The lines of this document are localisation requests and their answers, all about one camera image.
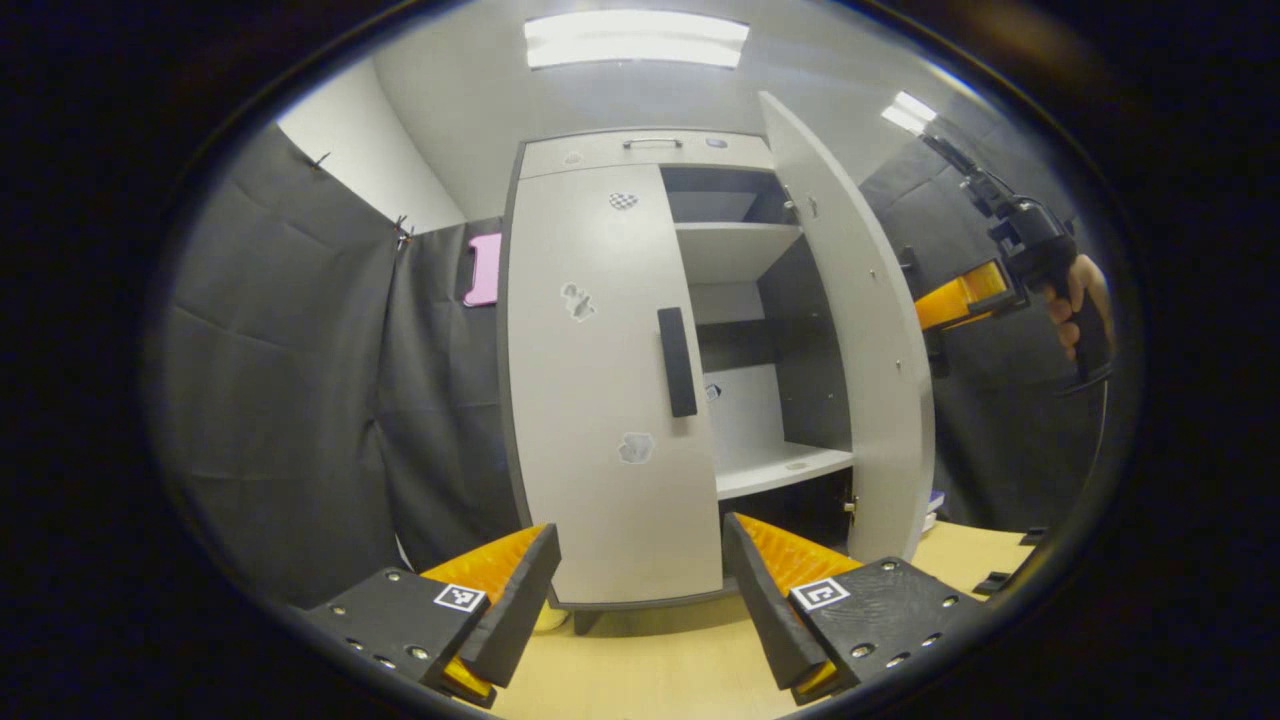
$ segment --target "checkered sticker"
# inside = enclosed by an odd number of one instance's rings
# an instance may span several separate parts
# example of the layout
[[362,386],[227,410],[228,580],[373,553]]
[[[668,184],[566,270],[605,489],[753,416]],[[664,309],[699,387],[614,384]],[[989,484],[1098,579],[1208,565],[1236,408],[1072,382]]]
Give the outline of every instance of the checkered sticker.
[[443,605],[444,607],[452,607],[453,610],[471,612],[477,605],[480,605],[481,600],[484,600],[484,591],[475,591],[462,585],[449,584],[444,588],[444,592],[435,597],[435,603]]
[[849,597],[849,591],[840,587],[840,583],[827,578],[808,585],[791,588],[791,594],[796,596],[805,610],[817,610],[832,602],[840,602]]
[[640,202],[640,199],[636,197],[635,195],[627,192],[609,193],[609,205],[613,205],[614,210],[627,210],[635,208],[636,202]]

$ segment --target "ceiling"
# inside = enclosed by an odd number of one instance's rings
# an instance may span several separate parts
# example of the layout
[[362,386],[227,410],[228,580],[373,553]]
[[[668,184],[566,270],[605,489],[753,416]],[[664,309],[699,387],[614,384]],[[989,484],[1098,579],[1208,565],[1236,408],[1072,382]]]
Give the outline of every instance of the ceiling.
[[[750,26],[736,69],[591,63],[530,70],[526,19],[571,10],[685,10]],[[879,117],[902,90],[955,91],[868,20],[815,0],[476,0],[381,47],[374,65],[410,137],[468,220],[503,213],[517,143],[620,127],[764,133],[756,91],[786,104],[860,182],[911,136]]]

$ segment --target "black door handle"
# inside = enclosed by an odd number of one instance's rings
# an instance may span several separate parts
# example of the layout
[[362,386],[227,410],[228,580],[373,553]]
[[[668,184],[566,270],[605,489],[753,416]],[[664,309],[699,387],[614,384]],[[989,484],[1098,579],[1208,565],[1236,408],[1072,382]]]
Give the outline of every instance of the black door handle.
[[680,307],[658,310],[658,333],[662,336],[662,361],[667,366],[667,392],[671,395],[671,416],[698,414],[694,396],[694,369],[689,363],[689,338]]

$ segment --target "drawer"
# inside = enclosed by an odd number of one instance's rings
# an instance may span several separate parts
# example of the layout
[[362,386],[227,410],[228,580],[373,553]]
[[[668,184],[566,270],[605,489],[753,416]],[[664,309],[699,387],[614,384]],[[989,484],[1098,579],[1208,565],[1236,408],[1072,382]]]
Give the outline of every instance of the drawer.
[[[671,138],[680,141],[680,146]],[[731,132],[635,129],[573,135],[530,142],[521,178],[613,165],[713,165],[772,170],[763,138]]]

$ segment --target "cabinet shelf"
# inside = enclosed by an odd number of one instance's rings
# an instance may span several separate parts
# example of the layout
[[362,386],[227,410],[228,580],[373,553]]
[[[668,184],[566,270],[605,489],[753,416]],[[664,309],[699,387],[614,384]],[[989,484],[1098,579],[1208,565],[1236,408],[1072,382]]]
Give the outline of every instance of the cabinet shelf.
[[810,480],[854,465],[854,455],[795,442],[739,451],[716,468],[716,498],[728,500]]
[[676,223],[689,284],[755,282],[800,237],[800,225]]

